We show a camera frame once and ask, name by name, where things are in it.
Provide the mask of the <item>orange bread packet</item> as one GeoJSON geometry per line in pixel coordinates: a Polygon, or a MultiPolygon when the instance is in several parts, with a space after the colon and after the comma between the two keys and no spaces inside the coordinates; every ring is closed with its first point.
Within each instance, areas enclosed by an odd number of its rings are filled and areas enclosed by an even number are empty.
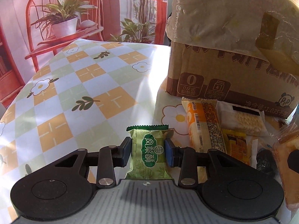
{"type": "Polygon", "coordinates": [[[217,100],[182,98],[187,114],[189,139],[197,152],[217,149],[226,153],[223,133],[216,113],[217,100]]]}

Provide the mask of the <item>green pineapple cake packet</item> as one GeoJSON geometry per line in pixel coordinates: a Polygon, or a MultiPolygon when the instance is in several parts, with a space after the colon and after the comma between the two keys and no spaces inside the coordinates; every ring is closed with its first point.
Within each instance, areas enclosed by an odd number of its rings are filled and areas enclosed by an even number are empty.
{"type": "Polygon", "coordinates": [[[164,140],[169,126],[134,125],[126,129],[132,140],[128,180],[168,180],[164,140]]]}

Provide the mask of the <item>yellow candy packet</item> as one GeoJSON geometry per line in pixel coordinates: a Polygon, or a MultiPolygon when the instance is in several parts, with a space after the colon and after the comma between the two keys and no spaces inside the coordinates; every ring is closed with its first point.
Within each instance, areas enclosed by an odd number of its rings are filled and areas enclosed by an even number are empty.
{"type": "Polygon", "coordinates": [[[246,134],[234,130],[222,129],[227,154],[250,165],[246,134]]]}

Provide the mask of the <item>white cracker packet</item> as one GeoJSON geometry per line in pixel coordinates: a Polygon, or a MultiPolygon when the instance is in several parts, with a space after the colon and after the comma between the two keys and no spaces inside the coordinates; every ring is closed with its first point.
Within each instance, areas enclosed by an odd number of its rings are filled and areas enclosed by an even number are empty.
{"type": "Polygon", "coordinates": [[[216,112],[222,129],[250,136],[268,136],[263,111],[218,101],[216,112]]]}

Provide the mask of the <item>orange-red chip bag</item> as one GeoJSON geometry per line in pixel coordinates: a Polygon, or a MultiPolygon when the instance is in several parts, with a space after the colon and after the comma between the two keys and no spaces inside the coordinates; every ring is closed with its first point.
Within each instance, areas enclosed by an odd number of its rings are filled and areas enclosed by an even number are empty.
{"type": "Polygon", "coordinates": [[[276,135],[274,157],[282,181],[286,206],[289,210],[298,209],[298,126],[283,126],[276,135]]]}

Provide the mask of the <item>checkered floral tablecloth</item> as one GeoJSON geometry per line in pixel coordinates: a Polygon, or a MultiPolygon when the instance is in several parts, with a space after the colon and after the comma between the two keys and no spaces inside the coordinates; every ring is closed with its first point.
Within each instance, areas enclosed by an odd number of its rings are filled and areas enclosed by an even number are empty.
{"type": "Polygon", "coordinates": [[[56,159],[76,145],[89,150],[124,136],[130,124],[166,123],[189,142],[182,97],[233,99],[278,117],[296,104],[296,81],[268,62],[184,46],[194,67],[169,75],[169,49],[79,39],[58,53],[17,96],[1,120],[3,172],[29,173],[32,160],[56,159]]]}

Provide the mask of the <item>dark prune packet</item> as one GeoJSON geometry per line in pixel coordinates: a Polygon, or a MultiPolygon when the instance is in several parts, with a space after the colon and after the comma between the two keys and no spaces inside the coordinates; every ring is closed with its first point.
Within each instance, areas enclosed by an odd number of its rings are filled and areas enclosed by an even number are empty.
{"type": "Polygon", "coordinates": [[[272,154],[268,149],[259,150],[256,156],[256,169],[266,174],[270,178],[274,178],[278,172],[277,165],[272,154]]]}

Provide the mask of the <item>cardboard box with plastic liner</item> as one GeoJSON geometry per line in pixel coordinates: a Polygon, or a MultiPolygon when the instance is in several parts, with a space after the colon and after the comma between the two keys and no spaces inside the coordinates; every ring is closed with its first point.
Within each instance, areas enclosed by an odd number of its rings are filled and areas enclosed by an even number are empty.
{"type": "Polygon", "coordinates": [[[298,0],[173,0],[166,90],[287,118],[298,104],[298,0]]]}

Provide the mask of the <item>printed room backdrop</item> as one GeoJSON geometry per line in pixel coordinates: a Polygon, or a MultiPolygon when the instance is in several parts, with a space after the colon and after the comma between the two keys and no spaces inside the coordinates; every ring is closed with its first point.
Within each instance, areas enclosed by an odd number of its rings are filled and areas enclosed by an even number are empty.
{"type": "Polygon", "coordinates": [[[1,103],[79,38],[162,44],[168,0],[1,0],[1,103]]]}

